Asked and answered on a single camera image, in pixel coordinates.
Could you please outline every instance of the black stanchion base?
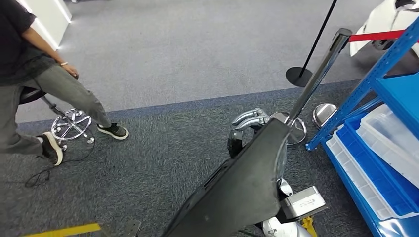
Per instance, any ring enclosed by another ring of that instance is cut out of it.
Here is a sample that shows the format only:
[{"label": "black stanchion base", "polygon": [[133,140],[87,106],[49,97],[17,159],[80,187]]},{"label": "black stanchion base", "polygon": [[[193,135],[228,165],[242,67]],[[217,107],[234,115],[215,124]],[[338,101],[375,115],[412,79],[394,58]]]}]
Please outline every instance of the black stanchion base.
[{"label": "black stanchion base", "polygon": [[291,84],[299,87],[305,87],[313,73],[308,69],[304,69],[303,74],[301,75],[301,77],[299,77],[301,70],[303,70],[302,67],[289,68],[285,73],[285,77]]}]

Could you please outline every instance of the black panel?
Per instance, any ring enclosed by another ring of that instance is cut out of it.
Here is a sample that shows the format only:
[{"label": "black panel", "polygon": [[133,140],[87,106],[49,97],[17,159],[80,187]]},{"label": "black panel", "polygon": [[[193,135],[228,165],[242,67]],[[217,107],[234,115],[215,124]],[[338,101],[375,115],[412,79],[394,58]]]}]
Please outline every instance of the black panel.
[{"label": "black panel", "polygon": [[271,119],[236,159],[226,161],[189,197],[163,237],[229,236],[275,216],[277,162],[289,131]]}]

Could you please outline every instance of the black t-shirt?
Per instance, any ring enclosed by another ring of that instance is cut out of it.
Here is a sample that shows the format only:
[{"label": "black t-shirt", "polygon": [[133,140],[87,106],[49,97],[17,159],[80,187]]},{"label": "black t-shirt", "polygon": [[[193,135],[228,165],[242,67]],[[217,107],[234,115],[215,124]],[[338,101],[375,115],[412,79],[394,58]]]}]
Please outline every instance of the black t-shirt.
[{"label": "black t-shirt", "polygon": [[0,0],[0,86],[26,82],[55,64],[21,37],[35,18],[16,0]]}]

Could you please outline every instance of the chrome pole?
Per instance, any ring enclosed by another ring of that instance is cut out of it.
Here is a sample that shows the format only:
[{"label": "chrome pole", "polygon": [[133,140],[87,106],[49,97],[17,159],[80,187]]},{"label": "chrome pole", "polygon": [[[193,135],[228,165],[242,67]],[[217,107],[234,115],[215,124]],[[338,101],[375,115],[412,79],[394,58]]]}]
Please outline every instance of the chrome pole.
[{"label": "chrome pole", "polygon": [[300,95],[289,116],[285,120],[286,125],[288,125],[289,127],[293,126],[294,122],[298,119],[299,114],[303,110],[304,106],[307,104],[311,95],[319,86],[320,82],[325,77],[326,73],[329,71],[333,62],[335,62],[339,53],[348,43],[349,37],[351,35],[352,31],[345,28],[341,28],[336,32],[336,35],[333,39],[332,44],[329,47],[329,50],[326,52],[315,73],[308,81],[307,86],[304,88],[303,93]]}]

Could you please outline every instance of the black sneaker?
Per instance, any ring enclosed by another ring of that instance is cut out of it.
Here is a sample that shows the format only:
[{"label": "black sneaker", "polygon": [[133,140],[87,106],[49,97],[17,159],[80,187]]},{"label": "black sneaker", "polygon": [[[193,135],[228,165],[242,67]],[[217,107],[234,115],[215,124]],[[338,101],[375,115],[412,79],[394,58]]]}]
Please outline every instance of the black sneaker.
[{"label": "black sneaker", "polygon": [[45,132],[41,136],[42,142],[42,157],[49,160],[53,165],[57,166],[63,161],[63,150],[55,140],[51,132]]},{"label": "black sneaker", "polygon": [[129,135],[129,132],[126,128],[118,126],[116,123],[112,123],[110,127],[102,127],[98,125],[97,130],[99,130],[99,132],[108,134],[117,140],[125,140]]}]

